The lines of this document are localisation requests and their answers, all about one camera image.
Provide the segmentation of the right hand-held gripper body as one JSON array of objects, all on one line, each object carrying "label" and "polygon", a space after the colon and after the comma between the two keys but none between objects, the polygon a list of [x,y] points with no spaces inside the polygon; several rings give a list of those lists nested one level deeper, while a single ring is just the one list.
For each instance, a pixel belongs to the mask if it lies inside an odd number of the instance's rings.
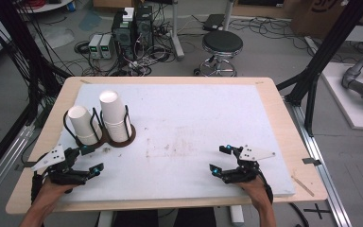
[{"label": "right hand-held gripper body", "polygon": [[237,168],[230,170],[222,170],[223,177],[221,180],[224,183],[243,183],[250,182],[261,173],[259,161],[275,156],[273,151],[249,147],[248,145],[241,148],[239,156],[234,156],[237,161]]}]

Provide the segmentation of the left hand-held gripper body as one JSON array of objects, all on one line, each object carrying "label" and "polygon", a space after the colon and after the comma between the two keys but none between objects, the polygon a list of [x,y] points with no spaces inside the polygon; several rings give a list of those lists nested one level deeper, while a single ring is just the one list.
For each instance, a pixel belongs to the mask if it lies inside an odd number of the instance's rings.
[{"label": "left hand-held gripper body", "polygon": [[86,184],[89,171],[74,170],[73,165],[80,155],[78,148],[64,149],[62,145],[57,145],[44,154],[32,167],[31,170],[37,172],[44,169],[50,181],[59,185]]}]

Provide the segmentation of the black wire cup holder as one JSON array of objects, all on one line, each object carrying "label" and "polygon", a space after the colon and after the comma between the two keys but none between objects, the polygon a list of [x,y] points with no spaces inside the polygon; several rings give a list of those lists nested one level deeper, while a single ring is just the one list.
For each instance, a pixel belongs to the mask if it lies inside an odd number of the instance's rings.
[{"label": "black wire cup holder", "polygon": [[[76,137],[76,134],[74,132],[74,128],[72,126],[72,123],[70,121],[70,118],[68,117],[68,111],[65,112],[64,116],[63,116],[63,126],[65,128],[65,130],[67,131],[67,133],[73,138],[73,140],[75,141],[75,143],[81,147],[81,146],[84,146],[83,144],[80,143],[80,141],[78,140],[78,138]],[[105,127],[105,124],[104,124],[104,121],[102,119],[102,112],[98,112],[96,110],[96,108],[92,108],[91,111],[89,111],[90,114],[92,115],[93,119],[96,120],[96,122],[98,123],[101,131],[102,131],[102,137],[101,139],[99,140],[98,143],[92,145],[93,148],[99,148],[101,147],[104,143],[107,143],[109,144],[110,146],[112,147],[115,147],[115,148],[123,148],[129,144],[131,144],[133,142],[133,140],[135,139],[135,136],[136,136],[136,130],[134,128],[134,126],[131,124],[131,128],[132,128],[132,135],[131,135],[131,138],[129,140],[127,140],[126,142],[123,142],[123,143],[115,143],[106,127]]]}]

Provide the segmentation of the tall stack of paper cups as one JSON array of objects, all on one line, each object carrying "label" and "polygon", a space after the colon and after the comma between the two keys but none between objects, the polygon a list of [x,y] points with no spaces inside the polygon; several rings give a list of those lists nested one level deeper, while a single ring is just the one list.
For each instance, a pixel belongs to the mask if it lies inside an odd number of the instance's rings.
[{"label": "tall stack of paper cups", "polygon": [[115,91],[103,91],[99,96],[102,119],[115,143],[123,143],[131,138],[132,128],[128,110],[120,95]]}]

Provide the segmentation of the person's right hand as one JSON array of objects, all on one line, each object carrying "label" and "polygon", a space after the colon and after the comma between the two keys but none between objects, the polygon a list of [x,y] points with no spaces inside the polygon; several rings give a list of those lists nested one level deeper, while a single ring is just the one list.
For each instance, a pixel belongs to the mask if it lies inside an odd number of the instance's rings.
[{"label": "person's right hand", "polygon": [[238,183],[237,185],[249,195],[255,208],[269,208],[271,206],[265,183],[260,177],[256,177],[250,182]]}]

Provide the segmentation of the person's left hand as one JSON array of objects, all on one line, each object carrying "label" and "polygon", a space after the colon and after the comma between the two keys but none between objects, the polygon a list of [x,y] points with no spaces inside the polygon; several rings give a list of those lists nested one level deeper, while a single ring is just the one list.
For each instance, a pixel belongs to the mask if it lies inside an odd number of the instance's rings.
[{"label": "person's left hand", "polygon": [[35,202],[41,205],[53,205],[66,191],[69,191],[75,187],[75,184],[60,185],[52,183],[48,178],[46,178],[37,198],[35,199]]}]

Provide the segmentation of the short stack of paper cups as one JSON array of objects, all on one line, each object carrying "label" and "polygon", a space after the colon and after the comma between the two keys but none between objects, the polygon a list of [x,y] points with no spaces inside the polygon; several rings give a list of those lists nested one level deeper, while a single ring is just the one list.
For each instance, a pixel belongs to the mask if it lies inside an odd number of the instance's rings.
[{"label": "short stack of paper cups", "polygon": [[81,144],[91,146],[99,142],[102,131],[90,112],[83,106],[73,106],[68,117]]}]

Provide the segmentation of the white table leg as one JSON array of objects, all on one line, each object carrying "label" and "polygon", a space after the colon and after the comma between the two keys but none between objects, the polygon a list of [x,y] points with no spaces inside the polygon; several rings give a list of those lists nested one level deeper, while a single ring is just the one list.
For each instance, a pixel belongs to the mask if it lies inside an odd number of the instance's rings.
[{"label": "white table leg", "polygon": [[234,227],[242,227],[244,225],[244,215],[241,205],[232,205],[230,207],[231,222]]},{"label": "white table leg", "polygon": [[113,211],[101,211],[96,227],[112,227]]}]

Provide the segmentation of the white foam board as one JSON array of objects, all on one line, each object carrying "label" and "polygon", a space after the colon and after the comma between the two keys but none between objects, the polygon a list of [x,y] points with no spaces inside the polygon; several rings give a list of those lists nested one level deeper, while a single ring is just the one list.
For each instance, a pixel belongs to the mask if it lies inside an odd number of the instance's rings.
[{"label": "white foam board", "polygon": [[150,201],[237,197],[241,190],[211,174],[210,165],[234,169],[222,145],[267,150],[263,171],[277,197],[295,194],[259,92],[253,85],[84,84],[76,103],[99,108],[104,91],[128,106],[134,141],[103,145],[75,167],[103,164],[101,174],[64,196],[65,201]]}]

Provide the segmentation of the thin wooden stick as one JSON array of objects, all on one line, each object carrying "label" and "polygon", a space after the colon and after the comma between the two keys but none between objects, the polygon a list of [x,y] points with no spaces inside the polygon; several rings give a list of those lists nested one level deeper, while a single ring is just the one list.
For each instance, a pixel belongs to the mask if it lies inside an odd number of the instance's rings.
[{"label": "thin wooden stick", "polygon": [[299,180],[298,178],[296,178],[295,176],[291,176],[291,178],[303,189],[305,190],[311,197],[314,197],[315,194],[314,192],[307,187],[301,180]]}]

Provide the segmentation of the person's dark trousers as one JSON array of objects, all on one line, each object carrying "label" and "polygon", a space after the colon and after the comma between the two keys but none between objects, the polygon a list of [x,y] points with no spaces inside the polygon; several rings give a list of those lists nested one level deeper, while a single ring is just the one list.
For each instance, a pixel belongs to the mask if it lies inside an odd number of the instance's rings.
[{"label": "person's dark trousers", "polygon": [[[159,227],[157,210],[119,211],[112,227]],[[172,227],[216,227],[212,207],[179,208]]]}]

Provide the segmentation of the wooden table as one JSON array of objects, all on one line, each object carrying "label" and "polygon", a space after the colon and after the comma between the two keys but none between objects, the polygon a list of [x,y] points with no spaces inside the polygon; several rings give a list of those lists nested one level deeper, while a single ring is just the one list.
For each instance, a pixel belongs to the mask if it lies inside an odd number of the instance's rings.
[{"label": "wooden table", "polygon": [[[37,161],[44,153],[56,145],[72,148],[75,141],[64,131],[62,119],[65,112],[76,103],[79,89],[84,84],[194,84],[194,85],[253,85],[259,92],[270,126],[272,127],[279,149],[282,152],[288,173],[301,180],[315,194],[311,197],[292,178],[295,194],[287,197],[277,197],[277,202],[292,201],[323,201],[327,197],[326,189],[320,180],[315,167],[303,163],[303,158],[309,154],[302,138],[282,100],[281,95],[270,78],[193,78],[193,77],[146,77],[146,78],[104,78],[104,77],[74,77],[64,83],[59,97],[48,116],[42,134],[31,151],[30,161]],[[175,208],[218,206],[232,204],[247,204],[249,199],[243,194],[237,197],[220,197],[204,199],[166,199],[150,201],[77,201],[70,202],[62,199],[58,205],[61,212],[96,211],[96,210],[130,210],[144,208]]]}]

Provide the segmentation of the black tape cross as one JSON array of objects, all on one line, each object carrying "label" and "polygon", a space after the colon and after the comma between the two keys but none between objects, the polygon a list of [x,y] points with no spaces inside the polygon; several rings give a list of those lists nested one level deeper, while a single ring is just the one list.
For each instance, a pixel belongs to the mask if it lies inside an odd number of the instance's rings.
[{"label": "black tape cross", "polygon": [[306,213],[316,213],[319,216],[319,219],[323,219],[323,214],[330,214],[330,210],[326,209],[320,209],[319,205],[317,203],[314,203],[314,208],[304,208],[303,211]]}]

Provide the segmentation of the grey power supply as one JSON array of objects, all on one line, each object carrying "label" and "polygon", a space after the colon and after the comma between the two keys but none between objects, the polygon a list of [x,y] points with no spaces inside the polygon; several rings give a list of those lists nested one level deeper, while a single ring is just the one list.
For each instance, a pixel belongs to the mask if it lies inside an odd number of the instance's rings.
[{"label": "grey power supply", "polygon": [[103,59],[110,59],[112,57],[112,36],[110,34],[102,36],[100,49]]},{"label": "grey power supply", "polygon": [[95,35],[91,41],[89,42],[89,51],[92,59],[101,59],[101,51],[100,51],[100,41],[102,39],[101,35]]}]

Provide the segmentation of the black round stool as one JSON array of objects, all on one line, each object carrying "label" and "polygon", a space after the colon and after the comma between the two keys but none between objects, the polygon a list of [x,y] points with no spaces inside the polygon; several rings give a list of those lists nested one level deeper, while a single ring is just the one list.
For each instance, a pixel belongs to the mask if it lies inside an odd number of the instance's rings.
[{"label": "black round stool", "polygon": [[237,75],[230,59],[238,55],[243,49],[243,41],[239,36],[225,30],[211,31],[204,35],[202,47],[211,57],[194,70],[195,76],[235,77]]}]

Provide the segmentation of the black computer tower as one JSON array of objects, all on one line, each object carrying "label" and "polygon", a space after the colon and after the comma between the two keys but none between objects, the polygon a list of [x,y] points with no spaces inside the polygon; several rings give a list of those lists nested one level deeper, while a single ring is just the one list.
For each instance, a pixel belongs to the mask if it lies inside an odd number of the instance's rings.
[{"label": "black computer tower", "polygon": [[136,12],[138,41],[142,50],[153,46],[152,6],[141,6]]},{"label": "black computer tower", "polygon": [[124,10],[117,11],[113,17],[112,35],[117,43],[116,50],[121,53],[126,59],[134,60],[134,44],[135,24],[133,21],[125,21],[123,17],[126,12]]}]

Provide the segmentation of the white platform board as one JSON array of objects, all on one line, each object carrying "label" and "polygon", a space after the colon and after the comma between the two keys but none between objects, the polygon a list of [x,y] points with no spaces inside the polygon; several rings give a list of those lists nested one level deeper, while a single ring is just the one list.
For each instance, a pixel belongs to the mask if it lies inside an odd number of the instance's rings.
[{"label": "white platform board", "polygon": [[363,98],[341,85],[343,74],[350,67],[350,63],[330,62],[323,70],[322,78],[351,128],[363,130]]}]

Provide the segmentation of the white metal desk leg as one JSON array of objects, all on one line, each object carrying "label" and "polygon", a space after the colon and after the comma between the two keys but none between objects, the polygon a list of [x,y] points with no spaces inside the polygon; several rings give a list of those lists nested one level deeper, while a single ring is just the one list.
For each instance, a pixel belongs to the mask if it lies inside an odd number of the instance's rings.
[{"label": "white metal desk leg", "polygon": [[178,37],[178,0],[172,2],[172,29],[170,30],[171,43],[174,49],[175,57],[178,61],[184,58],[184,52],[180,39]]},{"label": "white metal desk leg", "polygon": [[225,31],[229,30],[229,23],[230,23],[231,17],[232,17],[234,1],[235,0],[227,0],[222,30],[225,30]]}]

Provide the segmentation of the flat black device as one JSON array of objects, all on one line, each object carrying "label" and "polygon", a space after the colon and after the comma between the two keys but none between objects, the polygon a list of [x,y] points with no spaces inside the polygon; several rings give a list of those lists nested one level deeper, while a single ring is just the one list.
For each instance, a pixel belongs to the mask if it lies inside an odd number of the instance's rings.
[{"label": "flat black device", "polygon": [[217,30],[224,21],[223,14],[210,14],[204,22],[202,28],[207,31]]}]

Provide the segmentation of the small white box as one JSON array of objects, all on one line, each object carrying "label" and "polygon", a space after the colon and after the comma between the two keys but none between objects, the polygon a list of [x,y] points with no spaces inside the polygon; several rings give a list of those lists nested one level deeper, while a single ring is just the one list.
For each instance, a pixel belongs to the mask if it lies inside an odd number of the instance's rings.
[{"label": "small white box", "polygon": [[125,22],[131,22],[134,17],[134,8],[124,8],[122,19]]}]

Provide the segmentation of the round white table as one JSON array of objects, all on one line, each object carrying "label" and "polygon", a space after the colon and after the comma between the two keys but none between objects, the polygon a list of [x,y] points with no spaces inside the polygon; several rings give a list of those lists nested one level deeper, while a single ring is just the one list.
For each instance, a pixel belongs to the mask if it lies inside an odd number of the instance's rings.
[{"label": "round white table", "polygon": [[60,9],[63,7],[66,7],[68,4],[72,3],[74,0],[60,0],[60,3],[58,4],[48,4],[46,3],[40,8],[33,9],[30,7],[19,7],[17,9],[18,12],[21,13],[40,13],[40,12],[47,12],[54,9]]}]

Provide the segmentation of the cardboard box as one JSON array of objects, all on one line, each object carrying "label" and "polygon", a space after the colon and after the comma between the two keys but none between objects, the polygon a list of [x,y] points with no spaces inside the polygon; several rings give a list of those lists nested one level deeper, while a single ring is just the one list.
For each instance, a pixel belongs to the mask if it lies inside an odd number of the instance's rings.
[{"label": "cardboard box", "polygon": [[323,39],[352,0],[300,0],[290,28],[297,36]]}]

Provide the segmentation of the aluminium rail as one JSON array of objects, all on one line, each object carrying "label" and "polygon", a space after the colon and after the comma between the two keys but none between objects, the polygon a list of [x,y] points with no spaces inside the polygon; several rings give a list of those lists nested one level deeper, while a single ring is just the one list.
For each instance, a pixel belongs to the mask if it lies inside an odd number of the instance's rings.
[{"label": "aluminium rail", "polygon": [[337,227],[353,227],[346,209],[339,197],[337,188],[333,183],[332,177],[328,171],[327,165],[324,162],[320,148],[316,139],[304,127],[304,112],[301,107],[296,107],[290,103],[285,103],[290,116],[295,123],[299,135],[305,145],[305,148],[310,156],[313,166],[318,171],[320,180],[325,186],[327,192],[327,203],[331,210],[332,216]]},{"label": "aluminium rail", "polygon": [[3,149],[4,153],[0,158],[0,184],[26,147],[34,131],[34,126],[23,126],[12,139],[9,139],[9,146]]}]

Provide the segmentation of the black frame post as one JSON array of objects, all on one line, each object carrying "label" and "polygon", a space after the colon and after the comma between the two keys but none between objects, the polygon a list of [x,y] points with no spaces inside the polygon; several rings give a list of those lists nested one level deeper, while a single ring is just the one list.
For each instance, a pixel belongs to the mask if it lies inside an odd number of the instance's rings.
[{"label": "black frame post", "polygon": [[314,136],[313,116],[320,75],[362,16],[363,0],[349,0],[320,48],[301,73],[276,85],[278,91],[294,85],[292,91],[285,96],[286,102],[294,107],[300,107],[303,98],[307,96],[303,127],[311,137]]}]

